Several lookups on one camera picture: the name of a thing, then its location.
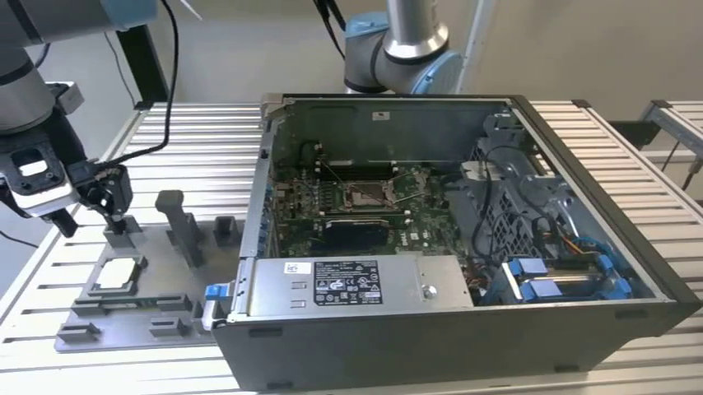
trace slotted aluminum surface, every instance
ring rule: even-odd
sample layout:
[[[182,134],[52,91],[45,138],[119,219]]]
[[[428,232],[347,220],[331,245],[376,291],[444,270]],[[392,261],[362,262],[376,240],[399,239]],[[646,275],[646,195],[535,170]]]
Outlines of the slotted aluminum surface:
[[[535,102],[539,113],[594,173],[644,236],[703,297],[703,220],[700,211],[654,166],[590,109],[571,102]],[[135,115],[112,152],[160,141],[164,106]],[[256,105],[178,105],[171,145],[128,162],[134,179],[132,215],[164,223],[152,208],[164,188],[186,191],[186,210],[200,219],[244,218],[259,147]],[[69,241],[53,231],[0,302],[0,388],[24,393],[81,393],[87,382],[120,393],[239,393],[216,346],[64,354],[53,334],[103,250],[103,223],[77,209],[81,228]],[[435,383],[392,388],[326,391],[335,394],[700,393],[703,388],[703,312],[666,336],[630,342],[586,374]],[[85,392],[95,393],[89,384]]]
[[[679,115],[703,129],[703,101],[667,101]]]

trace power supply label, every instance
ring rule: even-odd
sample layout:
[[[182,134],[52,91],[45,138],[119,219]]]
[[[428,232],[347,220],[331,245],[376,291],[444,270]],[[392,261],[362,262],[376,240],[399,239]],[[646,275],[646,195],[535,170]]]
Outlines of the power supply label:
[[[315,262],[315,303],[319,306],[382,304],[378,261]]]

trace blue release latch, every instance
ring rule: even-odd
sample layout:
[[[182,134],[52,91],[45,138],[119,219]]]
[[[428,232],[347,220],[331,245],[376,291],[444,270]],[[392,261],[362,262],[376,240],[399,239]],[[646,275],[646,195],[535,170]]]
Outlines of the blue release latch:
[[[227,300],[230,286],[226,284],[214,284],[206,288],[206,300]]]

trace white wall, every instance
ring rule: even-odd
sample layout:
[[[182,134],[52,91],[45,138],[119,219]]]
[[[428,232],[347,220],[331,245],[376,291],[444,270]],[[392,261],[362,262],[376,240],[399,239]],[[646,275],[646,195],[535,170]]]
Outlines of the white wall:
[[[195,0],[200,22],[175,7],[182,36],[178,98],[259,101],[267,92],[342,92],[344,63],[312,0]],[[383,11],[384,0],[339,0],[347,19]],[[463,52],[475,0],[439,0],[451,46]],[[171,74],[171,24],[164,12],[151,25],[164,72]],[[338,32],[340,43],[344,36]]]
[[[648,100],[700,100],[700,0],[492,0],[495,21],[466,88],[586,99],[611,119]]]
[[[37,58],[40,47],[29,50]],[[84,94],[85,103],[68,118],[80,137],[85,153],[99,157],[130,115],[132,104],[122,85],[115,67],[115,58],[103,35],[91,35],[55,43],[40,74],[48,81],[76,81]],[[40,243],[49,225],[39,219],[20,218],[0,204],[0,230],[9,235]],[[4,293],[17,272],[28,261],[33,250],[0,238],[3,262],[0,265],[0,295]]]

